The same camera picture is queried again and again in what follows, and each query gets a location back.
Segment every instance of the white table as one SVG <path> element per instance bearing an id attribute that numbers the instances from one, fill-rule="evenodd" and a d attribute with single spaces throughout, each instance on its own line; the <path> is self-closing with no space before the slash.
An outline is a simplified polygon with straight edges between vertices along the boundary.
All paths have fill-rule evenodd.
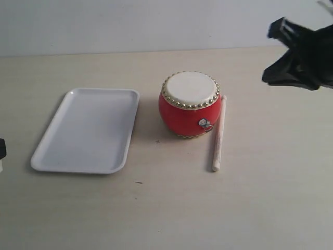
<path id="1" fill-rule="evenodd" d="M 332 249 L 333 90 L 261 82 L 284 51 L 1 58 L 0 249 Z M 212 75 L 228 97 L 218 173 L 209 171 L 212 133 L 181 140 L 159 117 L 161 84 L 182 70 Z M 30 167 L 59 102 L 77 87 L 141 94 L 118 173 Z"/>

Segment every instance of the rectangular tray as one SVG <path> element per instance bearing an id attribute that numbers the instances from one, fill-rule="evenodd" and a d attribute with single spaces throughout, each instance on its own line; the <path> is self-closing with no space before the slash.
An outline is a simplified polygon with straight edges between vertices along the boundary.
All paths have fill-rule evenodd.
<path id="1" fill-rule="evenodd" d="M 114 173 L 125 165 L 139 93 L 74 89 L 66 94 L 31 158 L 38 171 Z"/>

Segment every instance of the toy drum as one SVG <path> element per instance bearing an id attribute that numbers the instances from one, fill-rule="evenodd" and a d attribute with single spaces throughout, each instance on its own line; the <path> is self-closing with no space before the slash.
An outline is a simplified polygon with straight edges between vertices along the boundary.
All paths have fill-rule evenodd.
<path id="1" fill-rule="evenodd" d="M 220 116 L 219 84 L 196 71 L 173 74 L 163 83 L 159 110 L 166 126 L 178 136 L 194 138 L 205 134 Z"/>

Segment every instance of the white wall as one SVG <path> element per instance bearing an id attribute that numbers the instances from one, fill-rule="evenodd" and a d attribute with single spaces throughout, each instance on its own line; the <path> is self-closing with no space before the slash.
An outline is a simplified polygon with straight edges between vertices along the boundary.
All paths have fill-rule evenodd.
<path id="1" fill-rule="evenodd" d="M 315 0 L 0 0 L 0 56 L 270 45 L 282 16 L 333 21 Z"/>

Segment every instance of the wooden stick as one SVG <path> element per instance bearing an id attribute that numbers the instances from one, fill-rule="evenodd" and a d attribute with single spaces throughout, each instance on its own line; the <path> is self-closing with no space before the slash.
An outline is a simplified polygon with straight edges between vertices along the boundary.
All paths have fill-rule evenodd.
<path id="1" fill-rule="evenodd" d="M 216 138 L 215 138 L 215 147 L 214 147 L 214 158 L 213 158 L 213 166 L 212 170 L 214 172 L 219 171 L 221 165 L 221 157 L 222 157 L 222 138 L 223 138 L 223 130 L 224 130 L 224 120 L 225 120 L 225 110 L 226 110 L 226 101 L 227 97 L 225 95 L 222 96 L 221 103 L 221 114 L 218 122 Z"/>

